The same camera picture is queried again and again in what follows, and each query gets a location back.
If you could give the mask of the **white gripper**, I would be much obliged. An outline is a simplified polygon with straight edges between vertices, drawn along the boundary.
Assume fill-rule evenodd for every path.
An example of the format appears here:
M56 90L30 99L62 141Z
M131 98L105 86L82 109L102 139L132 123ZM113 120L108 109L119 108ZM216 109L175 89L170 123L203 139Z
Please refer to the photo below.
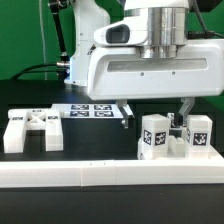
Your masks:
M105 27L94 32L99 46L91 54L87 95L93 100L117 100L122 125L134 118L126 100L175 98L182 106L175 115L178 127L198 96L215 96L224 91L224 39L189 40L175 49L174 58L146 58L140 48L105 42Z

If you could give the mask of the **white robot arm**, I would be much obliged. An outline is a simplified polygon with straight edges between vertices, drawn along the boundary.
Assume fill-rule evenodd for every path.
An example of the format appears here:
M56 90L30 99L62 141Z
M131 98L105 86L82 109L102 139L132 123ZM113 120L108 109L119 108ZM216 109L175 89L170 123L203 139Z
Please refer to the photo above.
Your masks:
M186 32L195 0L123 0L116 23L94 0L73 5L76 52L65 81L93 100L182 98L224 92L224 39Z

